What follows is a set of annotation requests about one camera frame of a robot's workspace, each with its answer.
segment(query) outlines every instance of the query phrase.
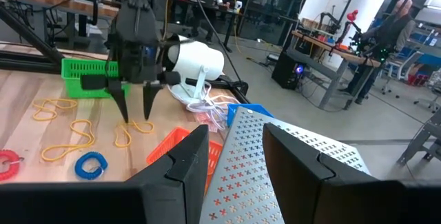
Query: green basket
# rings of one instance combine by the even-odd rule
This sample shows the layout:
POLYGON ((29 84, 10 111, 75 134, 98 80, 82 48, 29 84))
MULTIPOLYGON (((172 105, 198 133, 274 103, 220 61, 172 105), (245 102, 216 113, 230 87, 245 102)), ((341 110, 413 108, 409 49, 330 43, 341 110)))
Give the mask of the green basket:
MULTIPOLYGON (((61 78, 64 79, 68 96, 71 98, 110 98, 105 90, 83 90, 81 75, 105 74, 105 61, 88 59, 63 59, 61 61, 61 78)), ((118 63, 109 62, 109 76, 118 76, 118 63)), ((125 95, 129 93, 130 84, 124 84, 125 95)))

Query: man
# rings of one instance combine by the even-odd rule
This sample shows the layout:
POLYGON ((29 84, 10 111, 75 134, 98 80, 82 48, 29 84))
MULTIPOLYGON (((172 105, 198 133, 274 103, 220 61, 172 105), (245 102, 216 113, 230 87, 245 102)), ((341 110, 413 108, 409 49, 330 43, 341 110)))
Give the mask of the man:
MULTIPOLYGON (((222 0, 214 0, 214 1, 220 6, 224 5, 222 0)), ((204 8, 204 12, 214 27, 216 23, 216 11, 210 8, 204 8)), ((194 22, 192 28, 192 37, 197 37, 199 35, 198 28, 199 25, 201 24, 201 19, 204 19, 205 17, 199 8, 193 8, 193 14, 194 14, 194 22)), ((212 36, 213 36, 213 30, 209 29, 207 36, 205 37, 206 43, 212 44, 212 36)))
MULTIPOLYGON (((399 0, 395 5, 392 14, 395 14, 400 9, 403 3, 404 0, 399 0)), ((404 45, 406 44, 407 39, 411 35, 413 28, 415 27, 415 21, 409 15, 409 10, 411 6, 412 6, 412 0, 407 0, 406 4, 401 9, 401 11, 397 13, 397 17, 395 19, 386 20, 380 27, 368 30, 366 33, 362 35, 362 39, 367 39, 369 37, 372 37, 377 31, 381 32, 381 30, 386 30, 386 33, 388 34, 387 41, 391 44, 395 44, 396 50, 398 52, 401 51, 401 49, 403 49, 404 45)), ((359 65, 358 72, 355 73, 353 79, 351 80, 347 88, 341 89, 340 91, 348 92, 348 93, 352 92, 356 84, 361 79, 363 72, 368 68, 368 65, 359 65)), ((381 70, 382 68, 376 68, 373 70, 371 76, 367 79, 365 85, 363 86, 363 88, 361 89, 360 93, 357 96, 357 99, 355 100, 357 104, 361 105, 363 99, 366 97, 367 93, 369 93, 373 83, 375 82, 378 76, 378 73, 381 70)))

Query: gray floor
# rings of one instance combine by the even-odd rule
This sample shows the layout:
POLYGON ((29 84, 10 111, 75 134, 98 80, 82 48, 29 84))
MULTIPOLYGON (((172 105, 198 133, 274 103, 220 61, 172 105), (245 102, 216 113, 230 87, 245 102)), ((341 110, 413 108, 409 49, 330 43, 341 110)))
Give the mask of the gray floor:
MULTIPOLYGON (((19 41, 19 37, 4 23, 0 40, 19 41)), ((182 27, 169 28, 170 32, 182 32, 182 27)), ((94 41, 88 49, 101 52, 104 38, 94 41)), ((247 60, 265 61, 265 57, 277 48, 264 43, 231 37, 229 54, 241 79, 248 82, 247 98, 253 103, 260 103, 277 119, 311 130, 332 139, 356 146, 373 176, 379 179, 438 179, 441 178, 441 166, 436 159, 427 163, 421 161, 424 154, 418 153, 407 166, 399 167, 395 161, 402 154, 407 143, 431 117, 432 113, 424 105, 414 105, 417 98, 432 99, 434 96, 425 88, 415 88, 399 82, 393 82, 391 94, 382 95, 384 79, 378 79, 371 90, 369 99, 363 105, 353 104, 350 110, 341 110, 343 99, 332 99, 327 106, 329 112, 319 110, 318 105, 324 91, 313 83, 305 86, 305 97, 293 90, 282 89, 273 79, 271 72, 256 63, 247 60)), ((236 75, 225 57, 224 73, 233 79, 236 75)))

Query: computer tower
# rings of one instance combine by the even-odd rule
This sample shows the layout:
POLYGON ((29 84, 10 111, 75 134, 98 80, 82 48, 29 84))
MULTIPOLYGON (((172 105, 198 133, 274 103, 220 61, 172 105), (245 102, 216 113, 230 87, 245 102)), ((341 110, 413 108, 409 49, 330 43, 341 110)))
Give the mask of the computer tower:
POLYGON ((271 78, 282 88, 295 90, 302 79, 304 69, 304 63, 299 63, 295 61, 294 58, 288 56, 286 52, 282 52, 278 58, 271 78))

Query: wooden table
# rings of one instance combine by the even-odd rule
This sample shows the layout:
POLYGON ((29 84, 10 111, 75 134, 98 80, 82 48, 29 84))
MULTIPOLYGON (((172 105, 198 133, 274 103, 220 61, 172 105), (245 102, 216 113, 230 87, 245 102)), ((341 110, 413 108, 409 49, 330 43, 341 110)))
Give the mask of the wooden table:
MULTIPOLYGON (((18 0, 23 3, 33 5, 35 11, 45 11, 52 6, 56 6, 57 10, 67 13, 66 25, 63 31, 69 37, 68 46, 73 49, 74 43, 82 43, 88 45, 90 40, 86 37, 87 16, 93 16, 93 3, 86 0, 18 0), (78 35, 75 28, 75 14, 79 14, 78 35)), ((98 18, 113 20, 118 14, 119 9, 100 3, 98 5, 98 18)), ((46 14, 34 15, 34 33, 42 40, 48 42, 48 20, 46 14)))
MULTIPOLYGON (((81 14, 86 15, 93 15, 93 8, 94 5, 91 1, 83 1, 83 0, 19 0, 19 1, 25 1, 29 4, 39 4, 43 7, 50 7, 54 6, 56 4, 59 4, 63 1, 66 1, 65 3, 62 3, 59 7, 64 8, 64 11, 70 11, 70 12, 80 12, 81 14)), ((98 7, 98 15, 100 17, 105 17, 107 19, 113 19, 118 14, 119 9, 105 5, 100 4, 98 7)))
MULTIPOLYGON (((304 35, 304 34, 301 34, 301 33, 297 32, 297 31, 293 31, 292 34, 295 37, 299 37, 299 38, 304 39, 304 40, 306 40, 308 42, 311 42, 314 45, 318 46, 319 48, 323 48, 326 51, 331 51, 331 49, 334 46, 334 45, 332 45, 330 43, 319 41, 316 38, 309 37, 307 35, 304 35)), ((349 61, 351 63, 361 64, 361 63, 365 62, 364 58, 358 57, 358 56, 356 56, 354 54, 349 54, 348 52, 345 52, 345 51, 342 51, 342 50, 334 49, 334 50, 332 50, 332 53, 340 55, 343 59, 345 59, 345 60, 347 60, 347 61, 349 61)), ((373 67, 380 66, 380 62, 375 61, 373 59, 368 59, 367 64, 368 65, 372 65, 373 67)))
POLYGON ((380 62, 375 61, 373 59, 367 59, 367 61, 366 61, 365 58, 358 57, 354 54, 350 54, 348 52, 345 52, 345 51, 342 51, 339 49, 332 49, 333 48, 332 44, 325 43, 323 41, 319 41, 316 38, 308 36, 307 34, 301 34, 297 31, 293 31, 292 34, 295 37, 297 37, 297 39, 302 39, 304 41, 311 42, 313 45, 317 45, 318 47, 320 47, 326 51, 332 50, 332 53, 337 54, 343 58, 343 61, 340 64, 340 66, 338 67, 337 71, 334 71, 331 68, 324 66, 322 63, 314 61, 312 58, 310 58, 306 54, 303 54, 303 53, 295 50, 294 47, 287 50, 288 57, 293 58, 295 61, 299 61, 301 63, 307 64, 311 68, 319 71, 319 73, 321 73, 324 76, 326 76, 327 78, 331 79, 331 83, 329 84, 329 86, 325 86, 322 81, 321 81, 321 83, 316 81, 316 83, 320 87, 322 87, 326 90, 325 94, 323 95, 322 100, 320 101, 320 104, 318 105, 318 107, 322 110, 325 109, 325 106, 329 102, 331 97, 334 97, 334 96, 346 97, 341 94, 336 94, 336 90, 337 90, 338 84, 340 83, 340 80, 343 76, 343 73, 345 73, 345 70, 346 70, 349 63, 363 64, 364 62, 366 62, 366 65, 368 65, 369 67, 367 70, 364 70, 364 72, 361 76, 361 80, 359 80, 359 82, 356 84, 353 91, 351 92, 351 94, 349 96, 350 99, 348 99, 346 101, 346 104, 343 108, 344 110, 348 110, 349 106, 352 104, 352 102, 355 101, 356 97, 358 96, 361 89, 365 85, 367 79, 370 77, 374 68, 378 68, 381 66, 380 62))
MULTIPOLYGON (((2 50, 15 48, 13 45, 0 46, 2 50)), ((18 48, 18 51, 23 49, 35 53, 31 48, 18 48)), ((102 54, 85 54, 104 59, 102 54)), ((232 96, 228 90, 212 90, 211 95, 232 96)), ((90 151, 100 152, 109 163, 98 181, 124 181, 147 166, 147 156, 174 128, 179 126, 193 130, 199 125, 195 114, 188 112, 166 88, 156 95, 150 114, 149 121, 154 124, 154 132, 141 134, 130 130, 133 140, 128 148, 117 148, 114 145, 114 127, 123 118, 112 99, 78 100, 78 107, 73 110, 57 110, 59 116, 53 121, 35 121, 32 118, 37 110, 31 105, 33 100, 66 96, 65 84, 60 75, 0 70, 0 150, 14 150, 25 158, 20 164, 19 173, 0 183, 80 181, 74 173, 74 164, 81 155, 90 151), (69 128, 70 123, 77 119, 89 119, 93 123, 95 144, 73 151, 55 162, 43 161, 40 153, 48 146, 86 142, 85 137, 72 133, 69 128)), ((144 120, 141 86, 132 86, 127 106, 131 119, 144 120)), ((84 132, 88 130, 84 124, 77 124, 76 127, 84 132)), ((223 143, 225 137, 226 132, 209 133, 210 140, 219 143, 223 143)), ((60 153, 58 150, 48 152, 47 155, 52 157, 60 153)), ((93 162, 90 162, 86 163, 85 169, 93 167, 93 162)), ((6 169, 7 165, 0 163, 0 172, 6 169)))

